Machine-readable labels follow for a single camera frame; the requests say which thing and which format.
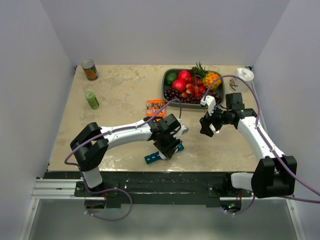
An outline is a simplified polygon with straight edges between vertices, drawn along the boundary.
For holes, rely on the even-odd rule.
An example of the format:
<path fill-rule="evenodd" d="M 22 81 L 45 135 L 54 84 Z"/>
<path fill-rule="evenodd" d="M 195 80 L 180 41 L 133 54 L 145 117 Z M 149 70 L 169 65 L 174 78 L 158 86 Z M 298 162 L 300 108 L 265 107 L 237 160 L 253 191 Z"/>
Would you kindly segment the white bottle cap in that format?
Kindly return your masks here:
<path fill-rule="evenodd" d="M 215 126 L 212 123 L 209 125 L 209 127 L 210 127 L 210 129 L 211 129 L 211 131 L 213 133 L 219 133 L 220 132 L 220 130 L 215 128 Z"/>

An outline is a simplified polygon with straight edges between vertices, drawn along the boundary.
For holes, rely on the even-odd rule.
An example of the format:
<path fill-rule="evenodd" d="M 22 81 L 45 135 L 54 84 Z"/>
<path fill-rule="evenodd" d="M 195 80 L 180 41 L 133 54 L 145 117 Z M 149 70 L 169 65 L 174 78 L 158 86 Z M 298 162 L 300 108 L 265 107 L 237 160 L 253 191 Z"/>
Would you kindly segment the teal weekly pill organizer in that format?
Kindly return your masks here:
<path fill-rule="evenodd" d="M 185 149 L 184 145 L 181 143 L 178 148 L 175 150 L 175 153 L 179 153 L 179 152 L 182 152 L 183 150 Z M 147 165 L 149 164 L 152 164 L 156 161 L 159 161 L 159 160 L 163 160 L 160 156 L 160 152 L 157 151 L 155 153 L 152 153 L 150 155 L 147 155 L 144 157 L 144 160 L 146 162 Z"/>

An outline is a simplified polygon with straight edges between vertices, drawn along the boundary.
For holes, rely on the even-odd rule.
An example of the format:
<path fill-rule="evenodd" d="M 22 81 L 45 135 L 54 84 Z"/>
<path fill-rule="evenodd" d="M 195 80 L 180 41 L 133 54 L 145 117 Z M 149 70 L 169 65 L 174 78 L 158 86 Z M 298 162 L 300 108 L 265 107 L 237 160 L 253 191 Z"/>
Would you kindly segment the white pill bottle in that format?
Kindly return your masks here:
<path fill-rule="evenodd" d="M 162 160 L 166 160 L 167 159 L 167 157 L 162 152 L 159 152 L 158 154 L 159 154 L 159 156 L 160 156 L 160 158 Z"/>

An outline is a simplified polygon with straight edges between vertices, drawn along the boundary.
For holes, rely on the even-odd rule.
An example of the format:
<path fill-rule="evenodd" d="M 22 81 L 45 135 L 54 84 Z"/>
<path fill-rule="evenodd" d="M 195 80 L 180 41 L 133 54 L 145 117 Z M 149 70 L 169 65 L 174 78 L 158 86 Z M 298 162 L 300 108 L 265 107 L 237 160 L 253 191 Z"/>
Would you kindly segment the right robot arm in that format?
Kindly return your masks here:
<path fill-rule="evenodd" d="M 233 125 L 244 136 L 258 160 L 253 173 L 232 173 L 230 180 L 223 183 L 222 189 L 227 196 L 233 197 L 241 189 L 253 192 L 259 199 L 293 194 L 296 180 L 290 173 L 297 171 L 296 159 L 286 156 L 274 145 L 259 126 L 256 112 L 243 104 L 241 93 L 226 95 L 225 110 L 218 107 L 213 96 L 203 97 L 200 105 L 207 108 L 199 121 L 201 134 L 212 137 L 222 126 Z"/>

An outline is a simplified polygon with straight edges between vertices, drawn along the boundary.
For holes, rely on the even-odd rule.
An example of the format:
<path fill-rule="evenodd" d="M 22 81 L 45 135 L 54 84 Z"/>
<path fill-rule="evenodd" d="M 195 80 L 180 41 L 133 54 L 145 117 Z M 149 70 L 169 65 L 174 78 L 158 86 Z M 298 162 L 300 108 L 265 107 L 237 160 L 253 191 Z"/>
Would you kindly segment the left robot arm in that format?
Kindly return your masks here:
<path fill-rule="evenodd" d="M 180 118 L 170 114 L 162 117 L 145 117 L 135 123 L 100 127 L 89 123 L 70 143 L 78 168 L 86 182 L 86 191 L 99 196 L 104 190 L 99 165 L 106 151 L 134 142 L 153 141 L 161 159 L 171 159 L 182 144 L 181 136 L 189 128 Z"/>

